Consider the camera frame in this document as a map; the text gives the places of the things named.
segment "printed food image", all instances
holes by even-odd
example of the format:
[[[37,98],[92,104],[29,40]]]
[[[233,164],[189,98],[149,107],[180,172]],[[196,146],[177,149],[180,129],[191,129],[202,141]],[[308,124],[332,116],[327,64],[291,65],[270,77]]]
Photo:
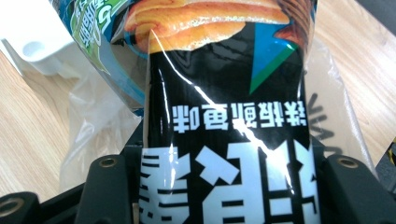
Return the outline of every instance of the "printed food image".
[[[290,17],[276,0],[142,0],[131,8],[124,29],[134,33],[142,51],[154,53],[228,39],[245,22],[289,24]]]
[[[279,4],[283,11],[294,19],[294,24],[278,31],[276,37],[292,41],[304,49],[313,27],[310,18],[311,0],[281,0]]]

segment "white chinese characters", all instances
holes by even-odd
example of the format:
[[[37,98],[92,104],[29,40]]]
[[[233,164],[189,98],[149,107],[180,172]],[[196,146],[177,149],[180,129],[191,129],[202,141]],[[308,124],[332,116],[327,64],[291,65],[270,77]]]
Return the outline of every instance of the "white chinese characters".
[[[227,131],[235,120],[242,120],[248,128],[280,128],[307,126],[303,101],[231,103],[220,105],[201,105],[172,107],[174,131],[185,133],[195,131],[201,125],[205,130]]]

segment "white object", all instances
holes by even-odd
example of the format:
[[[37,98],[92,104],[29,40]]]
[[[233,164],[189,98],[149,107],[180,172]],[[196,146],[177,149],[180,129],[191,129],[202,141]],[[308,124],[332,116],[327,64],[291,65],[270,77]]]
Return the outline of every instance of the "white object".
[[[22,73],[80,77],[88,59],[78,49],[48,0],[7,1],[0,10],[0,48]]]

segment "clear plastic bag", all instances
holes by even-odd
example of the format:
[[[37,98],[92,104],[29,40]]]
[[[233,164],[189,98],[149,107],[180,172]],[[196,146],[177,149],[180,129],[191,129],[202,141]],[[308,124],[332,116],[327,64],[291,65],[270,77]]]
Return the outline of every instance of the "clear plastic bag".
[[[141,118],[92,67],[69,94],[70,150],[61,167],[61,191],[85,182],[91,163],[119,154]]]
[[[306,70],[309,130],[326,147],[325,156],[338,153],[358,159],[375,174],[346,87],[329,49],[317,38]]]

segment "wooden table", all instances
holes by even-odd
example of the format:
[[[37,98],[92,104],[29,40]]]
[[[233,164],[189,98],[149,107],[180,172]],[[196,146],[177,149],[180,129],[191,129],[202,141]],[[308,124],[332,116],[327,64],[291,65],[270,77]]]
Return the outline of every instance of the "wooden table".
[[[319,0],[316,35],[331,50],[374,164],[396,136],[396,37],[353,0]],[[15,71],[0,55],[0,196],[58,193],[75,80]]]

